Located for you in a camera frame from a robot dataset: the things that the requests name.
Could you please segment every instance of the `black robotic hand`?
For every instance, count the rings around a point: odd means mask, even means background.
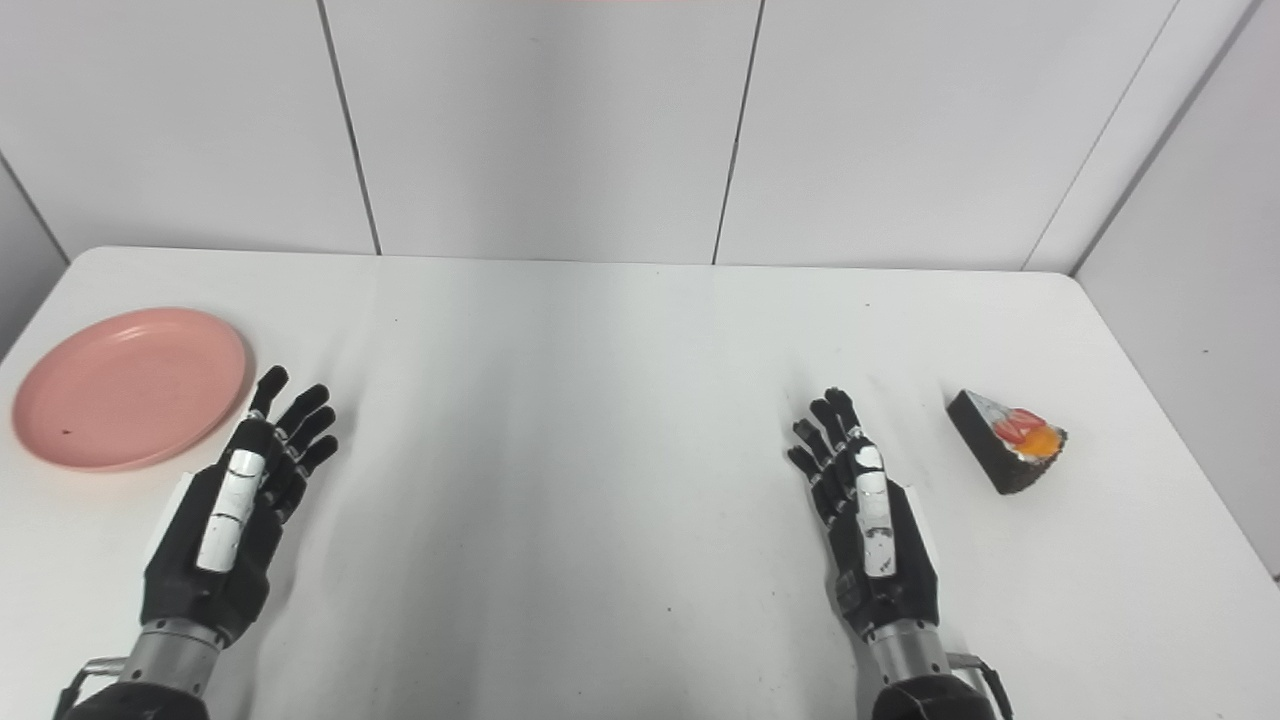
[[[311,473],[338,450],[325,436],[334,411],[314,386],[279,420],[266,419],[288,374],[257,383],[244,419],[218,461],[196,473],[147,564],[142,633],[127,657],[92,660],[63,691],[55,720],[205,720],[201,692],[218,653],[257,620],[266,569]],[[76,705],[87,675],[119,680]]]
[[[311,473],[338,450],[333,436],[316,441],[335,419],[323,384],[300,395],[274,424],[266,419],[287,380],[279,365],[262,375],[218,462],[192,478],[146,569],[143,625],[184,618],[216,630],[227,647],[257,620],[283,525]],[[243,489],[227,487],[237,482]]]
[[[809,478],[814,507],[827,525],[841,612],[864,641],[876,628],[902,619],[937,625],[938,577],[911,505],[902,488],[884,478],[879,450],[863,433],[852,401],[829,388],[809,410],[831,446],[801,419],[792,429],[808,451],[795,446],[787,456]],[[883,511],[870,507],[877,503],[887,503],[887,523]]]
[[[814,507],[827,525],[840,611],[879,669],[883,689],[872,720],[992,720],[987,700],[950,674],[961,656],[947,655],[938,639],[937,574],[906,493],[886,477],[852,401],[829,388],[809,410],[831,445],[801,419],[792,429],[808,450],[796,446],[787,456],[809,479]],[[973,660],[1011,719],[998,676]]]

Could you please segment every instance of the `cake slice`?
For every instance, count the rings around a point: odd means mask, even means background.
[[[1030,487],[1066,445],[1066,430],[1030,410],[1010,409],[968,389],[947,405],[947,415],[1001,495]]]

